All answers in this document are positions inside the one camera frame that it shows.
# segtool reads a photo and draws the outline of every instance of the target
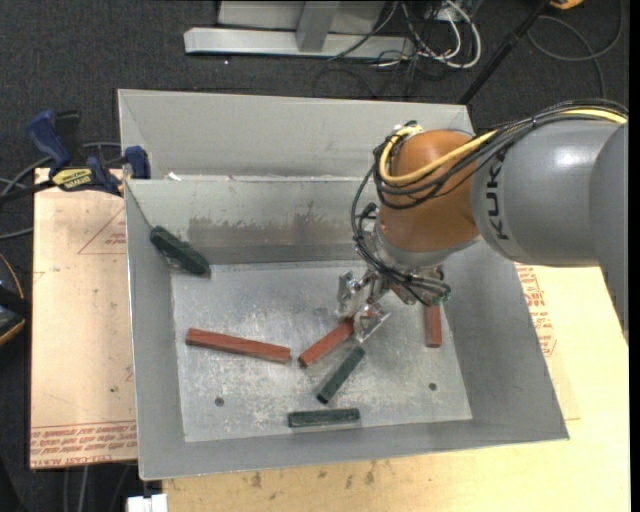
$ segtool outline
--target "metal stand base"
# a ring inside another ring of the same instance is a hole
[[[320,50],[301,51],[294,31],[265,31],[229,28],[192,28],[185,32],[187,54],[257,54],[299,57],[333,57],[362,40],[361,35],[328,34]],[[374,36],[348,55],[375,59],[382,53],[397,58],[396,52],[411,52],[412,43],[403,37]]]

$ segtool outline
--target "clamp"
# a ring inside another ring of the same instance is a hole
[[[27,127],[27,134],[35,146],[49,156],[54,165],[49,170],[49,186],[67,192],[96,190],[108,194],[122,194],[122,180],[103,168],[97,156],[86,156],[88,144],[80,144],[76,111],[57,114],[45,110],[36,115]],[[146,152],[140,146],[125,149],[123,178],[149,179],[151,171]]]

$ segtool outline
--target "wire bundle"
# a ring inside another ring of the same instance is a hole
[[[510,147],[537,127],[548,123],[569,119],[608,120],[624,123],[628,119],[627,109],[607,100],[567,101],[547,108],[533,117],[504,124],[471,139],[463,146],[441,158],[404,176],[392,176],[390,173],[393,153],[410,135],[420,131],[415,124],[404,126],[393,133],[377,151],[373,179],[382,204],[396,210],[408,209],[426,201],[451,193],[472,174],[478,172],[491,157]],[[451,168],[436,178],[429,179],[443,165],[455,161]],[[479,161],[475,168],[456,185],[443,191],[447,182],[458,175],[469,164]],[[403,196],[411,200],[398,204],[385,196]]]
[[[394,269],[378,258],[367,247],[364,221],[365,219],[376,219],[377,205],[369,203],[360,214],[357,213],[357,210],[360,196],[369,180],[373,178],[378,198],[385,206],[397,210],[413,208],[426,201],[451,193],[474,173],[482,169],[487,162],[490,162],[493,156],[507,150],[511,145],[538,127],[557,121],[576,119],[607,120],[623,124],[628,120],[628,111],[624,106],[607,100],[572,100],[559,103],[533,117],[510,122],[476,136],[442,158],[404,176],[391,175],[390,167],[393,154],[408,137],[421,131],[421,128],[411,122],[396,130],[374,150],[374,164],[362,180],[351,205],[351,226],[356,252],[371,268],[387,277],[392,283],[407,290],[418,302],[430,306],[446,301],[451,290],[442,280],[417,277],[414,274]],[[455,163],[448,171],[430,179],[436,170],[445,164],[450,164],[452,161]],[[443,188],[453,176],[460,174],[474,162],[477,163],[470,172],[464,175],[456,185],[443,191]],[[386,195],[404,196],[409,198],[410,201],[398,204],[389,201],[385,197]]]

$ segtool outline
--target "gray metal tray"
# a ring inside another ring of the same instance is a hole
[[[471,132],[464,107],[160,91],[119,100],[123,146],[145,148],[154,178],[125,190],[143,479],[567,437],[514,266],[484,243],[445,262],[442,348],[424,347],[419,308],[385,297],[392,316],[329,404],[361,408],[357,428],[286,427],[290,410],[325,407],[314,386],[347,346],[302,370],[184,344],[193,326],[284,344],[295,360],[333,325],[341,271],[361,268],[348,212],[373,148],[411,119]],[[172,172],[182,181],[160,179]],[[172,267],[151,225],[205,254],[212,277]]]

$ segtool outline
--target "yellow cable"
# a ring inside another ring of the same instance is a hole
[[[597,108],[580,108],[580,109],[574,109],[574,110],[567,110],[565,112],[561,112],[560,114],[562,115],[578,114],[578,115],[600,117],[602,119],[606,119],[608,121],[612,121],[618,124],[624,124],[627,122],[627,119],[621,115],[615,114],[613,112],[605,111],[605,110],[599,110]],[[382,153],[380,154],[380,162],[379,162],[379,168],[378,168],[380,177],[382,178],[382,181],[384,181],[386,184],[403,186],[403,185],[407,185],[409,183],[418,181],[423,177],[425,177],[430,172],[437,169],[438,167],[441,167],[442,165],[446,164],[447,162],[450,162],[451,160],[454,160],[456,158],[462,158],[467,153],[474,150],[476,147],[480,146],[481,144],[484,144],[484,142],[486,142],[488,139],[490,139],[491,137],[493,137],[493,135],[497,133],[497,130],[493,130],[491,132],[485,133],[484,135],[471,139],[466,144],[460,146],[459,148],[454,149],[453,151],[447,153],[444,156],[441,156],[440,158],[434,160],[428,165],[425,165],[424,167],[421,167],[420,169],[412,172],[411,174],[406,174],[404,176],[391,176],[387,171],[387,159],[389,157],[389,153],[391,152],[391,149],[393,148],[393,146],[395,146],[398,143],[398,141],[403,136],[414,134],[421,130],[422,128],[420,128],[419,126],[409,126],[406,128],[401,128],[400,130],[395,132],[391,137],[389,137],[389,141],[384,146]]]
[[[463,146],[460,146],[459,148],[454,149],[453,151],[447,153],[446,155],[441,156],[440,158],[434,160],[430,164],[425,165],[424,167],[421,167],[417,171],[414,171],[411,174],[407,174],[405,176],[391,176],[387,172],[387,156],[391,151],[391,147],[397,142],[397,140],[396,141],[393,140],[393,136],[392,136],[389,142],[387,143],[387,145],[382,150],[382,153],[380,154],[380,166],[379,166],[380,177],[385,183],[389,185],[400,185],[400,186],[407,185],[408,183],[411,183],[423,178],[426,174],[446,164],[450,160],[453,160],[454,158],[458,158],[458,157],[463,157],[464,155],[466,155],[467,153],[471,152],[473,149],[478,147],[480,144],[483,144],[487,139],[493,137],[493,135],[495,135],[496,132],[497,130],[493,130],[491,132],[485,133],[484,135],[481,135],[480,137],[471,139],[469,142],[467,142]]]
[[[626,117],[615,114],[613,112],[609,112],[607,110],[598,110],[593,108],[577,108],[575,110],[567,110],[565,112],[562,112],[562,114],[563,115],[578,114],[578,115],[601,117],[602,119],[606,119],[607,121],[612,121],[618,124],[624,124],[627,122]]]

